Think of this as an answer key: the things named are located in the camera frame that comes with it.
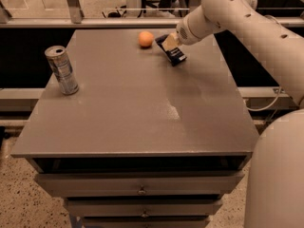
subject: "desk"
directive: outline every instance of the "desk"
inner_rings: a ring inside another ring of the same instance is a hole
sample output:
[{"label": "desk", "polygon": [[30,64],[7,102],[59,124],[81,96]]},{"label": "desk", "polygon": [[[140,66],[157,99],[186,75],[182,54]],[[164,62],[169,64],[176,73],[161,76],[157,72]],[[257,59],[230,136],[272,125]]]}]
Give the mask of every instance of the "desk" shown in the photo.
[{"label": "desk", "polygon": [[258,134],[213,36],[172,67],[155,43],[138,46],[140,31],[77,30],[80,90],[64,96],[52,76],[11,155],[85,225],[201,228]]}]

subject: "can lid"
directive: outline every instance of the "can lid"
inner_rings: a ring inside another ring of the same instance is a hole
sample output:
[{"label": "can lid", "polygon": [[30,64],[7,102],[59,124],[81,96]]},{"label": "can lid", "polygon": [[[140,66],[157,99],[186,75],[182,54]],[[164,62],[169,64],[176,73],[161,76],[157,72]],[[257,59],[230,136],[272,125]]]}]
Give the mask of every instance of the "can lid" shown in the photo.
[{"label": "can lid", "polygon": [[45,54],[47,57],[61,56],[66,52],[66,48],[62,46],[53,46],[46,49]]}]

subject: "silver can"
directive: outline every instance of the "silver can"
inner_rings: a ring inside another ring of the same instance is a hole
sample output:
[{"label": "silver can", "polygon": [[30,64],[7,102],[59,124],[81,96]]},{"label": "silver can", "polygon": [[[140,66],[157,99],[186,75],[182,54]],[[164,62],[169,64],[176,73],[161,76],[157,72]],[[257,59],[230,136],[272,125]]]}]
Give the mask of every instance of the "silver can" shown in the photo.
[{"label": "silver can", "polygon": [[70,95],[79,89],[72,65],[68,59],[67,50],[62,46],[49,47],[45,54],[48,63],[56,76],[60,90],[65,95]]}]

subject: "person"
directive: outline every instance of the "person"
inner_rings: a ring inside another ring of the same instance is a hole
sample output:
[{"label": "person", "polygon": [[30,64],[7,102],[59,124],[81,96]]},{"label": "person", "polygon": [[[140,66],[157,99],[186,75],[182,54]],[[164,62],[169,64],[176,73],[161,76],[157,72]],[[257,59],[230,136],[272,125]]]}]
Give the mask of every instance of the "person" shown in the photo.
[{"label": "person", "polygon": [[161,0],[158,5],[158,15],[161,17],[175,17],[170,11],[178,5],[178,0]]}]

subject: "drawer knob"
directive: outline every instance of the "drawer knob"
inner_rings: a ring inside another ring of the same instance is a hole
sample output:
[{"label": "drawer knob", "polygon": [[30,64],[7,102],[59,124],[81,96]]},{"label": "drawer knob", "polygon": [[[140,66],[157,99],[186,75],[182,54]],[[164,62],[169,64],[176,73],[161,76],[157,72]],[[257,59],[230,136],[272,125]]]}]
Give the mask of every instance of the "drawer knob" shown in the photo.
[{"label": "drawer knob", "polygon": [[143,213],[142,213],[142,217],[143,217],[143,218],[148,218],[148,217],[149,217],[149,215],[146,213],[145,210],[144,210]]},{"label": "drawer knob", "polygon": [[141,189],[137,193],[138,193],[138,195],[141,195],[141,196],[146,195],[146,191],[144,190],[143,186],[141,186]]}]

